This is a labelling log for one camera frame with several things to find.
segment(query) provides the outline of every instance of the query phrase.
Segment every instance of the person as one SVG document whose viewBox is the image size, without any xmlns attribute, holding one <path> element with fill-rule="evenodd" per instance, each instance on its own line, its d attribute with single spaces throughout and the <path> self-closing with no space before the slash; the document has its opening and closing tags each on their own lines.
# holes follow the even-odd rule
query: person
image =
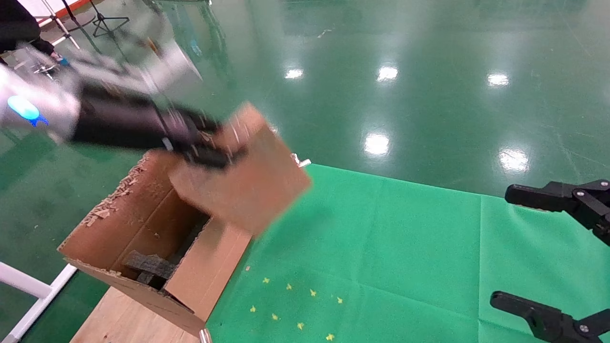
<svg viewBox="0 0 610 343">
<path fill-rule="evenodd" d="M 67 64 L 63 56 L 55 51 L 53 44 L 40 38 L 38 21 L 18 0 L 2 0 L 2 10 L 0 10 L 0 53 L 16 50 L 19 42 L 28 42 L 35 49 L 50 56 L 58 64 Z M 6 65 L 6 62 L 1 57 L 0 63 Z"/>
</svg>

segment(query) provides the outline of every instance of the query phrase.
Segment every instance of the blue led light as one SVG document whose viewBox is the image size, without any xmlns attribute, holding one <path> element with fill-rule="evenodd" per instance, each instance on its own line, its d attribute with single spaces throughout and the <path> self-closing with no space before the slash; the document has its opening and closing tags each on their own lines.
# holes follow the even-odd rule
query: blue led light
<svg viewBox="0 0 610 343">
<path fill-rule="evenodd" d="M 45 117 L 40 115 L 40 111 L 30 103 L 26 98 L 20 95 L 13 95 L 8 98 L 7 103 L 19 116 L 29 121 L 32 126 L 36 127 L 36 122 L 39 120 L 45 124 L 49 124 Z"/>
</svg>

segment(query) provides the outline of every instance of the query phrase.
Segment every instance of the robotic arm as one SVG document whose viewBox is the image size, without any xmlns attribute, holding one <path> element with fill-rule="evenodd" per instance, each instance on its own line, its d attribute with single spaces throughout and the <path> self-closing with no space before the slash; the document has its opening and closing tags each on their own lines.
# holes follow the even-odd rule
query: robotic arm
<svg viewBox="0 0 610 343">
<path fill-rule="evenodd" d="M 56 82 L 0 65 L 0 127 L 38 129 L 66 142 L 163 148 L 189 162 L 225 168 L 240 153 L 212 145 L 217 122 L 204 112 L 172 104 L 160 108 L 152 100 L 183 76 L 200 79 L 175 44 L 140 68 L 79 51 L 54 76 Z"/>
<path fill-rule="evenodd" d="M 610 184 L 598 180 L 573 185 L 549 182 L 543 188 L 514 184 L 506 189 L 506 201 L 551 212 L 565 211 L 585 229 L 610 246 Z M 526 320 L 534 337 L 552 343 L 602 343 L 610 332 L 610 309 L 576 320 L 560 309 L 497 291 L 490 304 Z"/>
</svg>

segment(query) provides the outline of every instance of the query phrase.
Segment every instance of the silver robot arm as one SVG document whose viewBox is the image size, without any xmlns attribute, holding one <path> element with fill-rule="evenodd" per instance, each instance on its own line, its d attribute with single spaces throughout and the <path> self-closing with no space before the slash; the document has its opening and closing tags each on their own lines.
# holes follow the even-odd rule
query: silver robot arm
<svg viewBox="0 0 610 343">
<path fill-rule="evenodd" d="M 0 127 L 42 130 L 64 142 L 161 148 L 213 168 L 231 165 L 239 154 L 209 142 L 218 123 L 202 111 L 161 109 L 152 101 L 183 75 L 199 78 L 177 46 L 166 51 L 141 68 L 81 52 L 58 71 L 59 82 L 0 65 Z"/>
</svg>

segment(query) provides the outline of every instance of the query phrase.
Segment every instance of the cardboard box flap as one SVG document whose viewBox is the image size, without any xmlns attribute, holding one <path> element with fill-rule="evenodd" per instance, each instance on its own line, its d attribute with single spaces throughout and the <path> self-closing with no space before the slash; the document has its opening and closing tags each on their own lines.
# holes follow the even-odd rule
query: cardboard box flap
<svg viewBox="0 0 610 343">
<path fill-rule="evenodd" d="M 58 250 L 71 259 L 109 270 L 172 190 L 167 173 L 178 160 L 167 153 L 146 153 L 114 193 L 87 214 Z"/>
<path fill-rule="evenodd" d="M 197 336 L 205 327 L 205 322 L 191 314 L 191 311 L 171 297 L 159 294 L 157 290 L 137 281 L 120 276 L 115 272 L 95 268 L 86 263 L 65 258 L 71 265 L 125 293 L 151 311 L 158 313 L 184 331 Z"/>
<path fill-rule="evenodd" d="M 310 186 L 288 147 L 251 104 L 213 140 L 231 150 L 244 146 L 246 155 L 223 171 L 181 162 L 170 173 L 178 195 L 202 212 L 257 236 Z"/>
<path fill-rule="evenodd" d="M 209 220 L 186 253 L 165 290 L 207 321 L 251 236 L 243 230 Z"/>
</svg>

